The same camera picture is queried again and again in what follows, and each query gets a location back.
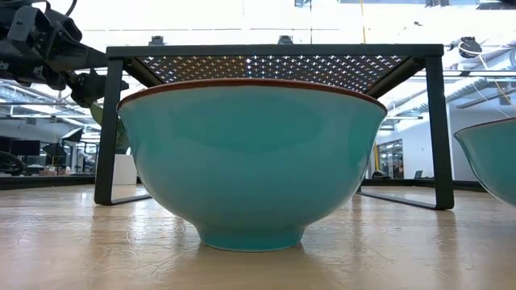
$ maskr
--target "bowl rim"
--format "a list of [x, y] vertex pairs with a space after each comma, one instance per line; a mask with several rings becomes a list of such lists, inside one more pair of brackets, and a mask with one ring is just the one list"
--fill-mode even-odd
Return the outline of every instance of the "bowl rim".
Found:
[[453, 135], [458, 135], [460, 132], [466, 131], [468, 129], [474, 129], [474, 128], [477, 128], [477, 127], [488, 126], [488, 125], [492, 125], [492, 124], [499, 123], [499, 122], [508, 122], [508, 121], [514, 121], [514, 120], [516, 120], [516, 117], [503, 118], [503, 119], [499, 119], [499, 120], [483, 122], [483, 123], [480, 123], [480, 124], [464, 127], [462, 129], [458, 130], [457, 132], [453, 133]]
[[224, 78], [224, 79], [209, 79], [209, 80], [196, 80], [196, 81], [178, 81], [171, 84], [156, 85], [148, 89], [142, 89], [139, 92], [132, 93], [129, 96], [122, 99], [118, 105], [117, 110], [127, 104], [128, 102], [134, 101], [141, 97], [148, 97], [154, 93], [161, 93], [164, 91], [179, 90], [179, 89], [197, 89], [206, 87], [219, 87], [219, 86], [244, 86], [244, 85], [261, 85], [261, 86], [273, 86], [282, 88], [293, 88], [293, 89], [312, 89], [318, 91], [325, 91], [329, 93], [339, 93], [346, 96], [357, 97], [359, 99], [371, 102], [379, 106], [386, 114], [387, 108], [379, 102], [376, 98], [370, 97], [364, 93], [359, 93], [350, 89], [335, 87], [331, 85], [324, 85], [319, 83], [310, 83], [307, 81], [291, 81], [291, 80], [277, 80], [277, 79], [246, 79], [246, 78]]

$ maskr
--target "perforated metal grate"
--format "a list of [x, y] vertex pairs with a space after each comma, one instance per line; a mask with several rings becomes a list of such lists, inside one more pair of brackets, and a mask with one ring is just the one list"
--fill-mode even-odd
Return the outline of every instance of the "perforated metal grate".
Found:
[[365, 93], [406, 56], [148, 56], [164, 83], [218, 78], [309, 81]]

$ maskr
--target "wooden surface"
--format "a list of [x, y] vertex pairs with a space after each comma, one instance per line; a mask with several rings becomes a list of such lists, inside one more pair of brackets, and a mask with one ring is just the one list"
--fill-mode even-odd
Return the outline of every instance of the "wooden surface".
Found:
[[302, 245], [240, 254], [202, 245], [154, 200], [96, 206], [93, 191], [0, 192], [0, 289], [516, 289], [516, 209], [486, 193], [457, 193], [452, 212], [354, 196]]

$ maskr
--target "metal stand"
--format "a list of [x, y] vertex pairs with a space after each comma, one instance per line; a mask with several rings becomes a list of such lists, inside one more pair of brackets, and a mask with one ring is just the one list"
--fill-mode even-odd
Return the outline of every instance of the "metal stand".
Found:
[[106, 79], [106, 95], [104, 96], [104, 111], [102, 112], [102, 144], [98, 153], [97, 175], [95, 180], [95, 203], [98, 205], [120, 205], [131, 201], [141, 201], [151, 198], [145, 194], [137, 197], [111, 199], [113, 190], [114, 154], [116, 147], [116, 131], [119, 116], [116, 105], [120, 101], [120, 86], [122, 85], [123, 60], [110, 60]]
[[440, 57], [426, 57], [428, 110], [430, 115], [430, 132], [432, 156], [435, 174], [435, 205], [426, 202], [411, 201], [399, 197], [358, 192], [365, 197], [375, 197], [385, 201], [399, 202], [424, 209], [453, 209], [453, 179], [448, 138], [446, 99], [444, 97], [443, 63]]
[[[114, 201], [111, 199], [118, 120], [116, 106], [120, 100], [123, 70], [147, 87], [167, 82], [197, 80], [199, 76], [205, 79], [224, 77], [292, 79], [292, 76], [296, 76], [294, 79], [299, 81], [328, 84], [328, 81], [324, 80], [331, 80], [333, 85], [344, 88], [358, 88], [356, 90], [361, 93], [379, 98], [412, 77], [426, 65], [435, 171], [435, 205], [381, 194], [364, 193], [361, 192], [361, 188], [358, 189], [358, 194], [406, 205], [415, 205], [425, 209], [442, 210], [451, 209], [454, 206], [443, 66], [441, 63], [442, 45], [144, 46], [112, 47], [107, 49], [106, 54], [109, 66], [95, 185], [95, 202], [99, 205], [118, 205], [150, 197], [144, 195]], [[292, 58], [298, 58], [298, 61], [292, 62], [290, 60]], [[246, 67], [250, 66], [252, 69], [242, 70], [242, 64], [245, 64]]]

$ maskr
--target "bowl foot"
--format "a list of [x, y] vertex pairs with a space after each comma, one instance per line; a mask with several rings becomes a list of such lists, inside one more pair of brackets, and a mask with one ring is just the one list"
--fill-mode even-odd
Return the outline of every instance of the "bowl foot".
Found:
[[220, 230], [198, 228], [202, 242], [225, 251], [265, 252], [296, 246], [305, 229], [282, 230]]

